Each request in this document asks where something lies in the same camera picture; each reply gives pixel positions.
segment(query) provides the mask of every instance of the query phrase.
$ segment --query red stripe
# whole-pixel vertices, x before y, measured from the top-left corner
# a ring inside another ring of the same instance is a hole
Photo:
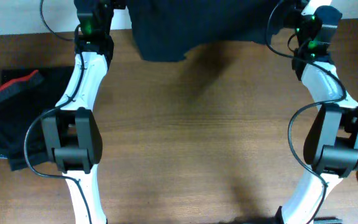
[[[14,78],[12,80],[10,80],[9,82],[3,84],[1,87],[0,87],[0,92],[5,90],[6,88],[8,88],[9,86],[17,83],[17,82],[26,82],[26,81],[29,81],[35,74],[38,73],[38,70],[35,70],[33,71],[30,75],[26,75],[24,77],[21,77],[21,78]]]

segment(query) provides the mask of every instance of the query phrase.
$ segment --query black cable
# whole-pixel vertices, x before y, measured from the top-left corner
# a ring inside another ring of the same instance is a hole
[[[295,51],[291,49],[290,43],[291,43],[292,38],[294,38],[294,37],[296,37],[296,34],[292,34],[291,37],[289,38],[288,42],[287,42],[287,47],[288,47],[288,49],[290,49],[292,52],[295,52]]]
[[[60,40],[72,42],[73,39],[68,39],[66,37],[62,37],[62,36],[58,35],[57,33],[55,33],[51,28],[49,28],[47,22],[44,19],[44,13],[42,12],[43,6],[44,6],[44,0],[40,0],[40,16],[41,16],[41,20],[42,20],[42,23],[44,24],[44,26],[49,30],[49,32],[51,32],[53,35],[55,35]]]
[[[80,28],[80,25],[77,26],[77,28],[75,29],[75,39],[77,39],[78,37],[78,29]],[[90,212],[90,208],[88,206],[88,203],[86,201],[84,192],[81,188],[80,185],[80,181],[76,180],[72,177],[66,177],[63,175],[50,175],[50,174],[43,174],[38,172],[36,169],[34,169],[34,167],[31,165],[30,160],[29,160],[29,155],[28,155],[28,145],[29,145],[29,136],[30,133],[32,132],[32,130],[34,129],[34,126],[42,119],[45,118],[48,115],[54,114],[56,113],[60,108],[63,108],[64,106],[68,105],[69,103],[71,103],[74,99],[74,97],[76,96],[76,94],[78,93],[78,90],[80,89],[80,85],[82,82],[82,79],[84,77],[84,72],[85,72],[85,63],[84,63],[84,58],[82,56],[82,52],[79,51],[78,52],[81,58],[81,75],[80,75],[80,79],[78,80],[77,86],[74,90],[74,93],[72,96],[70,96],[66,102],[64,102],[63,104],[55,107],[54,109],[50,109],[44,113],[42,113],[41,115],[39,115],[38,117],[36,117],[33,122],[31,123],[31,125],[29,126],[26,134],[25,134],[25,138],[24,138],[24,159],[25,159],[25,163],[27,164],[27,166],[29,167],[29,169],[35,173],[36,175],[39,175],[41,177],[46,177],[46,178],[54,178],[54,179],[66,179],[66,180],[72,180],[78,187],[78,190],[80,191],[80,194],[82,196],[82,199],[84,201],[85,207],[86,207],[86,211],[88,212],[88,218],[89,218],[89,224],[92,224],[92,220],[91,220],[91,212]]]
[[[309,104],[309,105],[306,105],[302,108],[300,108],[291,118],[289,124],[288,124],[288,144],[290,145],[290,149],[291,149],[291,153],[293,154],[294,158],[296,159],[296,161],[298,161],[298,163],[303,167],[305,168],[308,172],[310,172],[311,174],[313,174],[314,176],[316,176],[320,181],[321,183],[323,184],[323,195],[321,197],[321,200],[320,200],[320,203],[318,204],[318,207],[315,211],[315,213],[313,214],[313,216],[310,218],[310,220],[306,223],[306,224],[309,224],[311,223],[314,218],[316,218],[317,216],[317,213],[319,212],[321,206],[323,205],[323,202],[325,200],[325,196],[326,196],[326,193],[327,193],[327,187],[328,187],[328,184],[327,182],[320,176],[318,175],[315,171],[313,171],[312,169],[310,169],[298,156],[298,154],[295,152],[295,149],[293,147],[293,144],[292,144],[292,138],[291,138],[291,131],[292,131],[292,126],[293,126],[293,123],[296,119],[296,117],[298,117],[299,114],[301,114],[302,112],[304,112],[305,110],[309,109],[309,108],[312,108],[312,107],[315,107],[315,106],[319,106],[319,105],[322,105],[323,103],[336,103],[336,102],[339,102],[339,101],[342,101],[342,100],[345,100],[346,99],[346,89],[345,89],[345,86],[342,84],[342,82],[337,78],[335,77],[330,71],[326,70],[325,68],[315,64],[313,61],[308,61],[308,60],[304,60],[302,58],[298,58],[298,57],[294,57],[292,55],[287,55],[287,54],[283,54],[281,52],[278,52],[276,51],[275,49],[273,49],[273,47],[269,44],[268,40],[269,40],[269,27],[270,27],[270,21],[272,20],[272,16],[274,15],[274,12],[276,11],[276,9],[282,5],[283,3],[285,2],[285,0],[280,0],[277,5],[274,7],[272,13],[270,14],[270,17],[268,19],[268,22],[267,22],[267,27],[266,27],[266,33],[265,33],[265,42],[266,42],[266,45],[267,47],[275,54],[277,55],[280,55],[282,57],[286,57],[286,58],[290,58],[290,59],[293,59],[293,60],[297,60],[297,61],[300,61],[300,62],[303,62],[303,63],[307,63],[309,65],[312,65],[320,70],[322,70],[324,73],[326,73],[329,77],[331,77],[333,80],[335,80],[335,82],[337,82],[337,84],[341,87],[341,90],[342,90],[342,96],[336,100],[326,100],[326,101],[320,101],[320,102],[316,102],[316,103],[312,103],[312,104]]]

